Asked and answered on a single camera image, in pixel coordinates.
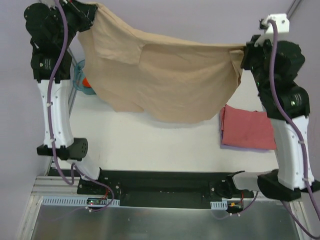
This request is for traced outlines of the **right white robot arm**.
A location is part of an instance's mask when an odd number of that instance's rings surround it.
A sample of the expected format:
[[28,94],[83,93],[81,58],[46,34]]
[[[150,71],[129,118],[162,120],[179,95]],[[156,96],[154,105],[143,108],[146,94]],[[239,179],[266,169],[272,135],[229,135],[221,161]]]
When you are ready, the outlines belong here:
[[258,191],[269,199],[291,202],[302,193],[320,190],[309,163],[309,95],[294,81],[305,57],[296,43],[281,40],[272,50],[271,40],[257,44],[258,38],[253,35],[246,43],[240,66],[251,71],[263,110],[271,121],[278,168],[260,173],[235,172],[228,176],[225,192],[234,198],[243,190]]

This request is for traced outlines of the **beige t shirt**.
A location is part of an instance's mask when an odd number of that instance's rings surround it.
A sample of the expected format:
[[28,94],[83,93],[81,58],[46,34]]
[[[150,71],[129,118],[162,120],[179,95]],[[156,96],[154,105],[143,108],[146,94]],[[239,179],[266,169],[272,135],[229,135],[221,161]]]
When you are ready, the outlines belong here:
[[210,120],[241,83],[243,44],[204,44],[135,29],[94,3],[93,26],[78,34],[83,72],[117,112],[167,123]]

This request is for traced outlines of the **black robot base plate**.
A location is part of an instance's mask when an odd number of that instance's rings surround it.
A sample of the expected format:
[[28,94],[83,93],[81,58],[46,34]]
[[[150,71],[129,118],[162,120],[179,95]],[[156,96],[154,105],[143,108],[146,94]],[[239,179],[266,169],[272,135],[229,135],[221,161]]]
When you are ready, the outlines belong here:
[[227,172],[165,172],[101,170],[98,184],[80,179],[78,195],[87,204],[111,207],[210,209],[226,197],[222,186]]

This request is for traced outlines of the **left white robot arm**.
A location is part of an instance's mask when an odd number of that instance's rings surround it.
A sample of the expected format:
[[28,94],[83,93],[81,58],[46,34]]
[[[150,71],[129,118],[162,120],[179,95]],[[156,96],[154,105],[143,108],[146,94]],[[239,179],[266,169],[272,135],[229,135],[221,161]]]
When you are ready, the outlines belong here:
[[37,2],[24,11],[25,28],[31,36],[30,65],[41,94],[44,114],[44,140],[39,156],[69,162],[80,171],[88,188],[99,195],[106,183],[100,169],[88,157],[86,138],[75,138],[70,125],[69,89],[72,55],[67,51],[78,32],[89,30],[98,7],[77,0],[57,0],[55,6]]

